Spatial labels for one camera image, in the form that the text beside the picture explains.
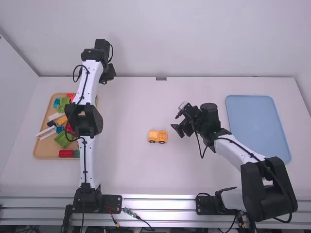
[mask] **yellow toy car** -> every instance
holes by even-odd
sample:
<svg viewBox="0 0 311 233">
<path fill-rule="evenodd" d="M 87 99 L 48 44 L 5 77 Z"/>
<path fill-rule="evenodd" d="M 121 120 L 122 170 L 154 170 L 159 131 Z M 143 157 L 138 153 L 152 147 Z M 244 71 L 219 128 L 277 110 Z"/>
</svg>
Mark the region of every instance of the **yellow toy car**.
<svg viewBox="0 0 311 233">
<path fill-rule="evenodd" d="M 167 142 L 167 132 L 165 130 L 157 131 L 157 130 L 150 130 L 148 133 L 148 142 L 155 143 L 159 142 L 164 144 Z"/>
</svg>

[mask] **blue lego brick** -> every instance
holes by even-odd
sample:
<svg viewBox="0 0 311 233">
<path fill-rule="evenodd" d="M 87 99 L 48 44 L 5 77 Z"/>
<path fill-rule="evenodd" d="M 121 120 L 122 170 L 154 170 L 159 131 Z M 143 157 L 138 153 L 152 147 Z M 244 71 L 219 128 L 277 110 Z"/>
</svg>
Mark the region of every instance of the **blue lego brick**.
<svg viewBox="0 0 311 233">
<path fill-rule="evenodd" d="M 79 150 L 75 150 L 73 153 L 73 157 L 74 158 L 80 158 L 80 151 Z"/>
<path fill-rule="evenodd" d="M 47 125 L 48 125 L 49 127 L 52 127 L 53 125 L 55 125 L 55 127 L 57 126 L 56 123 L 55 123 L 53 120 L 49 121 L 49 122 L 47 123 Z"/>
<path fill-rule="evenodd" d="M 56 132 L 57 133 L 60 133 L 60 132 L 62 132 L 64 130 L 64 126 L 57 126 L 56 127 Z"/>
<path fill-rule="evenodd" d="M 56 99 L 55 99 L 54 104 L 53 104 L 53 107 L 54 107 L 54 108 L 57 108 L 58 105 L 60 105 L 60 98 L 56 98 Z"/>
</svg>

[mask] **lego brick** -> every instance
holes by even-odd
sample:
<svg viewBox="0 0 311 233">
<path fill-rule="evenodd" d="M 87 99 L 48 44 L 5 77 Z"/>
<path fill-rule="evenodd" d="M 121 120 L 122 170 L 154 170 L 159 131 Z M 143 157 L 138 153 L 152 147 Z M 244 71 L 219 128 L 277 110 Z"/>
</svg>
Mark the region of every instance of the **lego brick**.
<svg viewBox="0 0 311 233">
<path fill-rule="evenodd" d="M 70 124 L 68 124 L 68 126 L 67 126 L 67 132 L 70 133 L 70 134 L 74 134 L 74 132 L 73 132 L 72 127 L 70 126 Z"/>
<path fill-rule="evenodd" d="M 73 150 L 60 150 L 58 153 L 58 157 L 60 158 L 72 158 Z"/>
<path fill-rule="evenodd" d="M 56 133 L 61 133 L 64 130 L 64 126 L 57 126 Z"/>
<path fill-rule="evenodd" d="M 64 105 L 64 104 L 58 105 L 57 111 L 58 111 L 59 113 L 63 113 L 63 112 L 65 111 L 65 105 Z"/>
<path fill-rule="evenodd" d="M 76 96 L 76 93 L 68 93 L 67 97 L 70 98 L 71 103 L 73 102 L 74 97 Z"/>
<path fill-rule="evenodd" d="M 61 126 L 62 124 L 67 122 L 67 117 L 66 116 L 62 116 L 61 118 L 59 118 L 56 123 L 57 125 Z"/>
<path fill-rule="evenodd" d="M 47 123 L 47 125 L 48 125 L 49 127 L 52 127 L 53 125 L 56 126 L 56 123 L 55 123 L 53 120 L 51 120 L 51 121 L 49 121 L 49 122 Z"/>
<path fill-rule="evenodd" d="M 73 99 L 75 98 L 76 93 L 73 93 L 72 96 L 70 97 L 70 101 L 73 102 Z"/>
<path fill-rule="evenodd" d="M 61 103 L 61 104 L 71 104 L 71 102 L 70 102 L 70 97 L 63 97 L 63 98 L 60 100 L 60 103 Z"/>
<path fill-rule="evenodd" d="M 60 98 L 56 98 L 53 104 L 54 108 L 57 108 L 57 106 L 60 104 Z"/>
<path fill-rule="evenodd" d="M 72 134 L 67 133 L 67 136 L 69 140 L 74 139 L 74 136 Z M 66 139 L 65 131 L 62 131 L 58 136 L 56 136 L 56 138 L 54 138 L 54 141 L 57 142 L 63 148 L 66 148 L 71 143 Z"/>
<path fill-rule="evenodd" d="M 49 121 L 51 121 L 51 120 L 58 119 L 58 118 L 60 118 L 60 117 L 62 117 L 62 116 L 64 116 L 64 115 L 65 115 L 65 113 L 59 113 L 59 112 L 57 112 L 57 113 L 54 113 L 54 114 L 48 116 L 48 119 L 49 119 Z"/>
<path fill-rule="evenodd" d="M 46 130 L 37 133 L 35 136 L 40 140 L 42 140 L 48 136 L 51 136 L 53 133 L 56 133 L 56 127 L 54 125 L 52 127 L 47 128 Z"/>
<path fill-rule="evenodd" d="M 75 150 L 73 153 L 73 157 L 74 158 L 80 158 L 80 151 L 79 150 Z"/>
</svg>

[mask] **yellow lego brick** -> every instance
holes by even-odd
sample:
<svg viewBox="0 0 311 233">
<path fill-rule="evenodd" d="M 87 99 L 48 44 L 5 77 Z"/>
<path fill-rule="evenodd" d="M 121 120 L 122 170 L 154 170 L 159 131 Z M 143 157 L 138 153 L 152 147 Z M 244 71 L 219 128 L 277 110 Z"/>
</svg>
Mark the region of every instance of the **yellow lego brick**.
<svg viewBox="0 0 311 233">
<path fill-rule="evenodd" d="M 59 118 L 56 123 L 57 125 L 61 126 L 62 124 L 67 122 L 67 117 L 66 116 L 62 116 L 61 118 Z"/>
</svg>

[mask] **table surface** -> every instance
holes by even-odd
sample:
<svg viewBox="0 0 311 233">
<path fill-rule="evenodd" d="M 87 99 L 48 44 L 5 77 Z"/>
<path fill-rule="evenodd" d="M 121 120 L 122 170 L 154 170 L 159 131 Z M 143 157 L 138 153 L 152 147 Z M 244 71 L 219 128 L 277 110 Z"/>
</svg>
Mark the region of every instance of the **table surface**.
<svg viewBox="0 0 311 233">
<path fill-rule="evenodd" d="M 51 95 L 76 89 L 70 77 L 39 79 L 1 176 L 1 191 L 75 191 L 79 161 L 38 160 L 33 149 Z M 305 179 L 311 162 L 311 118 L 294 78 L 116 77 L 99 85 L 97 94 L 104 118 L 96 164 L 103 193 L 194 195 L 241 186 L 239 172 L 226 159 L 207 150 L 202 160 L 195 136 L 181 139 L 170 124 L 181 121 L 174 119 L 181 102 L 213 102 L 222 127 L 230 130 L 226 96 L 268 95 L 274 99 L 292 155 L 286 167 L 293 188 L 297 195 L 309 196 L 311 183 Z M 150 129 L 167 130 L 168 143 L 148 143 Z"/>
</svg>

